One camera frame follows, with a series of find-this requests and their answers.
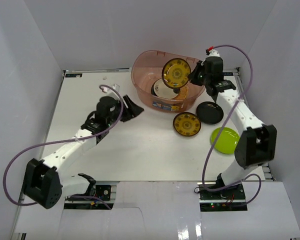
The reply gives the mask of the woven bamboo tray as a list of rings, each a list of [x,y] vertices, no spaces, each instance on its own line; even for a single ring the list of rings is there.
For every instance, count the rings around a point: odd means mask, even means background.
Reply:
[[[184,86],[182,88],[180,88],[179,94],[176,96],[176,100],[185,100],[188,96],[189,93],[189,87],[188,86]]]

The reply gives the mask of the cream plate with black spot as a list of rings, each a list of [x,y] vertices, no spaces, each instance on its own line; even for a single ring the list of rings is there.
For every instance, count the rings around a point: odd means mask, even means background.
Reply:
[[[151,93],[159,98],[174,99],[179,95],[178,89],[172,89],[165,85],[164,81],[160,78],[151,87]]]

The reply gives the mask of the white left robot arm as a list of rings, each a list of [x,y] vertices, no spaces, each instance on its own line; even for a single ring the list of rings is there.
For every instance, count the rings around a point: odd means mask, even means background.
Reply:
[[[117,122],[127,122],[139,116],[144,109],[127,95],[100,98],[70,142],[65,143],[41,160],[30,160],[25,169],[22,193],[45,209],[57,204],[60,198],[95,199],[96,180],[78,173],[65,177],[67,169],[85,152],[94,148]]]

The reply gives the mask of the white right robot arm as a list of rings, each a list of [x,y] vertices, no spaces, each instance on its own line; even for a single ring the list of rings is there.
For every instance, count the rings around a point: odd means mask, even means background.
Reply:
[[[234,150],[234,161],[220,173],[215,185],[207,191],[226,200],[234,193],[235,185],[251,176],[251,172],[274,159],[277,129],[258,119],[241,99],[234,84],[224,78],[223,59],[208,56],[198,61],[188,76],[190,83],[205,86],[207,94],[227,115],[225,122],[232,121],[240,138]]]

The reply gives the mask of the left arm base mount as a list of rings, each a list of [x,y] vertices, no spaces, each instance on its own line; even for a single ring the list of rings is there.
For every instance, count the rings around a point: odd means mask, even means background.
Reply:
[[[115,197],[111,185],[96,185],[90,194],[75,194],[65,199],[65,210],[111,210]]]

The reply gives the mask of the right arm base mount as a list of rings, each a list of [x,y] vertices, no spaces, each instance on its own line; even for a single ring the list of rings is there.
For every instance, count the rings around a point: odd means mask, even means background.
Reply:
[[[204,212],[237,212],[247,211],[246,195],[242,184],[228,189],[211,192],[199,184],[193,192],[198,194],[200,211]]]

